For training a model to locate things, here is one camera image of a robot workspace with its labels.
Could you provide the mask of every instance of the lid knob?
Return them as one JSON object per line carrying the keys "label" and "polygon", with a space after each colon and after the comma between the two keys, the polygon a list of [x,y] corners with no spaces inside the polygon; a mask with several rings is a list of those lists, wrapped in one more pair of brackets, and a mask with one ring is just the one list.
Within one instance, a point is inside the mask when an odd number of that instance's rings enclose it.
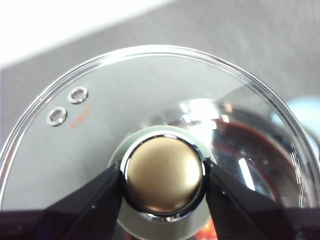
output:
{"label": "lid knob", "polygon": [[135,149],[127,166],[127,180],[136,204],[169,214],[194,199],[201,185],[202,165],[189,144],[160,136]]}

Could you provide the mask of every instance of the glass lid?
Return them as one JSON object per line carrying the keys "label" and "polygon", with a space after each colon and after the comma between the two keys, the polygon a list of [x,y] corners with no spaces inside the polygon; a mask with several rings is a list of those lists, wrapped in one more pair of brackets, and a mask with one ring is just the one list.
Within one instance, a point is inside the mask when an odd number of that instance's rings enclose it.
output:
{"label": "glass lid", "polygon": [[[154,126],[179,128],[239,182],[284,207],[319,207],[319,163],[272,90],[208,53],[146,45],[93,58],[35,98],[1,152],[1,211],[47,208],[107,169],[126,139]],[[214,239],[211,229],[204,200],[161,224],[123,200],[113,239]]]}

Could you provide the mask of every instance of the chrome ring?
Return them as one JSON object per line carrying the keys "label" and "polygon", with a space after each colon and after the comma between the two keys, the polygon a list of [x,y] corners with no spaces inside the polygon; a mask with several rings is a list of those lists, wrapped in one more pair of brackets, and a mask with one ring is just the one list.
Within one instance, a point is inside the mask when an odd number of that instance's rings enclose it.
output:
{"label": "chrome ring", "polygon": [[[186,143],[189,147],[191,147],[194,152],[196,153],[200,164],[201,164],[201,182],[200,182],[200,186],[199,189],[197,191],[197,193],[195,194],[195,196],[193,197],[193,199],[186,205],[184,206],[182,209],[179,209],[177,211],[174,212],[170,212],[170,213],[160,213],[160,212],[155,212],[155,211],[151,211],[150,209],[147,209],[145,207],[140,206],[139,204],[137,204],[134,200],[134,198],[132,198],[131,196],[133,194],[131,194],[130,189],[128,188],[128,167],[129,167],[129,163],[131,160],[132,155],[135,153],[136,149],[143,143],[147,142],[148,140],[154,139],[154,138],[159,138],[159,137],[165,137],[165,138],[173,138],[173,139],[178,139],[184,143]],[[177,221],[182,217],[186,217],[187,215],[189,215],[200,203],[200,201],[202,200],[203,196],[204,196],[204,177],[206,175],[206,169],[205,169],[205,165],[204,165],[204,161],[205,158],[202,155],[201,151],[199,150],[199,148],[197,147],[196,144],[194,144],[189,138],[187,138],[186,136],[183,136],[181,134],[178,134],[177,132],[170,132],[170,131],[164,131],[163,133],[161,132],[151,132],[150,134],[144,135],[143,137],[137,139],[126,151],[126,153],[123,156],[123,159],[121,161],[120,164],[120,171],[122,172],[123,176],[124,176],[124,181],[125,181],[125,189],[127,191],[127,201],[129,200],[129,202],[131,203],[131,205],[134,207],[134,209],[136,211],[138,211],[140,214],[142,215],[147,215],[150,218],[153,218],[155,220],[159,220],[161,222],[163,222],[165,220],[165,222],[172,222],[172,221]]]}
{"label": "chrome ring", "polygon": [[[128,186],[128,166],[131,156],[141,143],[157,137],[175,138],[186,143],[194,150],[195,154],[198,156],[201,166],[201,183],[197,193],[195,194],[193,199],[182,209],[170,213],[153,212],[150,209],[140,206],[132,198],[132,194],[130,194],[130,189]],[[175,222],[192,213],[203,200],[203,197],[205,195],[204,184],[206,177],[206,167],[204,161],[207,159],[215,162],[215,159],[207,146],[205,146],[204,143],[200,142],[197,138],[191,135],[188,131],[175,126],[158,125],[144,128],[125,139],[113,154],[110,164],[116,162],[119,163],[119,169],[122,172],[123,176],[125,200],[139,215],[148,220],[157,222]]]}
{"label": "chrome ring", "polygon": [[72,89],[68,94],[68,101],[72,104],[80,104],[88,97],[88,90],[84,86]]}
{"label": "chrome ring", "polygon": [[46,122],[50,126],[56,127],[62,124],[66,120],[66,117],[67,117],[67,110],[62,106],[57,106],[48,113],[46,117]]}

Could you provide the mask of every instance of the gray surface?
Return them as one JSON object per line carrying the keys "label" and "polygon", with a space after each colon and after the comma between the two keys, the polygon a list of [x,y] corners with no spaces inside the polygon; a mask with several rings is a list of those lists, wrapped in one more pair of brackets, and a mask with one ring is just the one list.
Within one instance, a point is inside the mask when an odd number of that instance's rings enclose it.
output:
{"label": "gray surface", "polygon": [[180,0],[3,69],[1,146],[23,110],[53,80],[89,58],[134,45],[212,53],[255,74],[284,100],[320,95],[319,12],[317,0]]}

